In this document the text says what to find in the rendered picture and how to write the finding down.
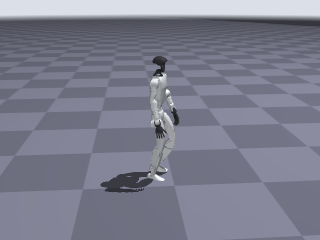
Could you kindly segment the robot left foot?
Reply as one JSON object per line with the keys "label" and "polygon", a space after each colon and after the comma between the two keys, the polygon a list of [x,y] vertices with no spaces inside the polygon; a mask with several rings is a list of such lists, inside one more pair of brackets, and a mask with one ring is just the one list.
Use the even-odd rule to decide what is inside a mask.
{"label": "robot left foot", "polygon": [[[151,171],[152,170],[152,165],[149,167],[149,170]],[[157,172],[167,172],[168,171],[168,169],[167,168],[164,168],[164,167],[162,167],[162,166],[158,166],[158,168],[157,168]]]}

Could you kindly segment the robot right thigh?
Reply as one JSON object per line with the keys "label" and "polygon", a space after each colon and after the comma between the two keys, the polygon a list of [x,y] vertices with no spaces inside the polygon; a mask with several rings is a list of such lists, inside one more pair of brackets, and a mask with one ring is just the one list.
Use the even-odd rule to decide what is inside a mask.
{"label": "robot right thigh", "polygon": [[[159,119],[159,120],[160,120],[160,123],[161,123],[161,127],[165,130],[163,121],[161,119]],[[150,125],[151,125],[152,129],[156,129],[154,121],[155,121],[154,119],[150,121]],[[165,137],[163,137],[163,134],[162,134],[162,138],[161,138],[161,134],[159,134],[160,135],[160,138],[159,138],[159,135],[158,134],[156,135],[156,133],[155,133],[155,140],[156,140],[157,146],[155,146],[153,148],[153,149],[158,149],[159,155],[163,152],[164,147],[165,147],[165,143],[166,143],[166,133],[163,131],[163,134],[164,134]],[[157,136],[158,136],[158,138],[157,138]]]}

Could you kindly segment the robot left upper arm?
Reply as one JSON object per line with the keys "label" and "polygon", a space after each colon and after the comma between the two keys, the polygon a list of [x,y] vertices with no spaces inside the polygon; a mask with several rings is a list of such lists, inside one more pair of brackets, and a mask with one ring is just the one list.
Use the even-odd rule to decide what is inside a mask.
{"label": "robot left upper arm", "polygon": [[[165,73],[164,73],[165,74]],[[165,74],[165,76],[166,76],[166,80],[167,80],[167,74]],[[166,92],[165,92],[165,97],[168,97],[171,93],[170,93],[170,91],[167,89],[167,87],[168,87],[168,84],[167,84],[167,86],[166,86]]]}

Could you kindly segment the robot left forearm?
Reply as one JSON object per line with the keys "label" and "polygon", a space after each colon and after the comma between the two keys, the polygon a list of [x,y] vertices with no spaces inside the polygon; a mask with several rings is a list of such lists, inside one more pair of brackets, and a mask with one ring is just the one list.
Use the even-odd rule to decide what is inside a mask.
{"label": "robot left forearm", "polygon": [[172,101],[171,94],[170,94],[169,96],[167,96],[167,97],[165,98],[165,100],[166,100],[166,102],[167,102],[167,104],[168,104],[168,107],[169,107],[170,111],[173,112],[173,108],[176,109],[176,107],[174,106],[174,103],[173,103],[173,101]]}

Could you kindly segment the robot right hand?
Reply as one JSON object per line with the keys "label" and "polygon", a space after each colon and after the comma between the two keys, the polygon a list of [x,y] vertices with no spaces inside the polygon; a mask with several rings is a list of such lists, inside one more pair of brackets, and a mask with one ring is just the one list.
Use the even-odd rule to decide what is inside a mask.
{"label": "robot right hand", "polygon": [[[154,121],[154,125],[155,125],[155,127],[156,127],[156,129],[155,129],[156,138],[159,137],[159,139],[160,139],[160,136],[161,136],[161,138],[165,137],[163,131],[164,131],[165,133],[167,133],[167,132],[163,129],[163,127],[161,127],[161,122],[160,122],[160,120],[159,120],[159,123],[160,123],[159,125],[156,125],[156,124],[155,124],[155,121]],[[163,135],[163,137],[162,137],[162,135]]]}

